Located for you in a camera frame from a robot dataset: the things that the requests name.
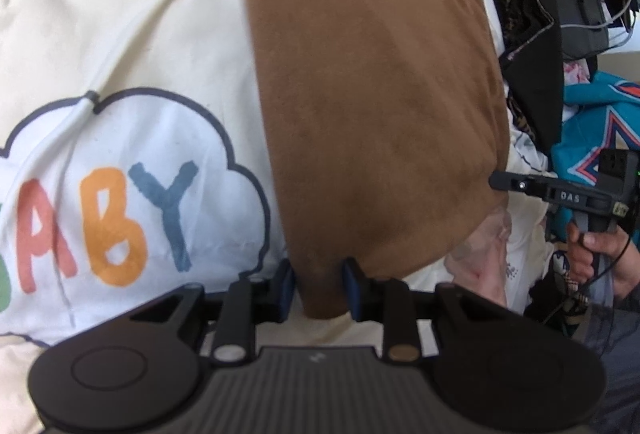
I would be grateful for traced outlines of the brown printed t-shirt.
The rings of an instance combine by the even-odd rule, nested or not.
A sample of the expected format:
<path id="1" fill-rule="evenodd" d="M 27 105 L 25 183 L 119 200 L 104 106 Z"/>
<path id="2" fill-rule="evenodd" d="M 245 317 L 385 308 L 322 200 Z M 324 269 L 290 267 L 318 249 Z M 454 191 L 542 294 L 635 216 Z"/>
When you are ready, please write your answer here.
<path id="1" fill-rule="evenodd" d="M 288 255 L 306 314 L 341 264 L 402 278 L 503 198 L 509 125 L 484 0 L 246 0 Z"/>

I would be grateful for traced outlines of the dark blue trouser leg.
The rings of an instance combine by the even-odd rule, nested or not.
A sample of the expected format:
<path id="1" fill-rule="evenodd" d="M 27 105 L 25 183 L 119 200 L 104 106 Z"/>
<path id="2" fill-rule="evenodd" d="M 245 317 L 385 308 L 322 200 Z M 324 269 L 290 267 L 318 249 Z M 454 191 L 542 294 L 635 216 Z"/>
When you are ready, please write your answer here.
<path id="1" fill-rule="evenodd" d="M 596 433 L 639 432 L 639 288 L 614 308 L 574 306 L 570 337 L 595 352 L 605 368 L 606 390 L 590 426 Z"/>

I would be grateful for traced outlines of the cream bear print bedsheet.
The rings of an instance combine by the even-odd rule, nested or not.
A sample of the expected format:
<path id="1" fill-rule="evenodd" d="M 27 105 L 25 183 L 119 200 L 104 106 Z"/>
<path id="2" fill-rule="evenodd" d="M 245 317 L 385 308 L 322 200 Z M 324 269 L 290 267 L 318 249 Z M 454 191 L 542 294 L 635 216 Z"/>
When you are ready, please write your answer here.
<path id="1" fill-rule="evenodd" d="M 244 0 L 1 0 L 1 428 L 41 352 L 285 257 Z"/>

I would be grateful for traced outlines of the black bag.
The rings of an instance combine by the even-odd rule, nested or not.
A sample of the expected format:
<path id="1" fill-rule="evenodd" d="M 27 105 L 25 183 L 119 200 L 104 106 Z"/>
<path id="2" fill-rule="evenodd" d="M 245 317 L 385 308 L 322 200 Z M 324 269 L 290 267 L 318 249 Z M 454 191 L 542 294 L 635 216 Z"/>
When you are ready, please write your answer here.
<path id="1" fill-rule="evenodd" d="M 630 29 L 631 0 L 555 0 L 565 62 L 590 59 L 611 48 L 608 28 Z"/>

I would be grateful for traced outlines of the folded black garment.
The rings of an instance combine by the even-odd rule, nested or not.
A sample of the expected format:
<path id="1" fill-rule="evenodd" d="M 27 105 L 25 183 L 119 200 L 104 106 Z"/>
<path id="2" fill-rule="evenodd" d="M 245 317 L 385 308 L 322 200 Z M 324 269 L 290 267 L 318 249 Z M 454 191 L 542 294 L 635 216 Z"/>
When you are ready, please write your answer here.
<path id="1" fill-rule="evenodd" d="M 504 50 L 500 70 L 516 128 L 548 155 L 561 141 L 564 74 L 556 0 L 494 0 Z"/>

